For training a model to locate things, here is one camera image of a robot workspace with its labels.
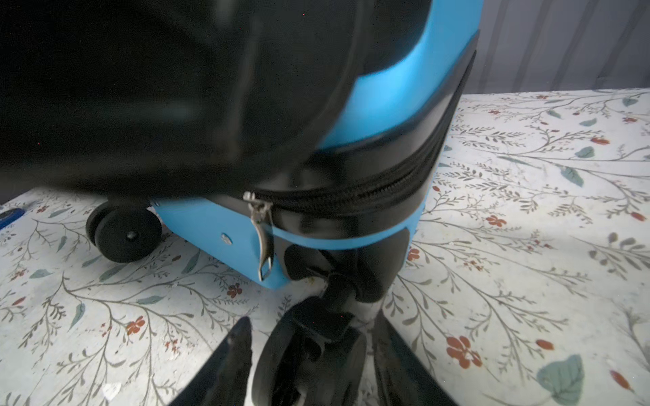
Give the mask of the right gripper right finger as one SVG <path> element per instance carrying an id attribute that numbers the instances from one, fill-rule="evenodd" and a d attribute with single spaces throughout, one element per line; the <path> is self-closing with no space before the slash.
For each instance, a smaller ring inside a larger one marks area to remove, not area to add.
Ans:
<path id="1" fill-rule="evenodd" d="M 375 318 L 372 348 L 379 404 L 455 406 L 382 311 Z"/>

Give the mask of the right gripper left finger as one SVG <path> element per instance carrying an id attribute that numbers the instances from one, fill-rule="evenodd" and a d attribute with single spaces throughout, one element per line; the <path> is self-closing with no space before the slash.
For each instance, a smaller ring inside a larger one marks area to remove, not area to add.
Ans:
<path id="1" fill-rule="evenodd" d="M 170 405 L 244 405 L 251 368 L 252 324 L 244 316 Z"/>

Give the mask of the blue hardshell suitcase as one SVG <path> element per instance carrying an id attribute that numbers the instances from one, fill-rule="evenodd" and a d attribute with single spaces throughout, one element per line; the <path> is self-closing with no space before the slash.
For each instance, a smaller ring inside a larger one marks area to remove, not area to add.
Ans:
<path id="1" fill-rule="evenodd" d="M 4 1 L 1 180 L 104 196 L 108 260 L 169 227 L 264 287 L 321 278 L 256 405 L 351 405 L 353 307 L 403 266 L 472 71 L 480 1 Z"/>

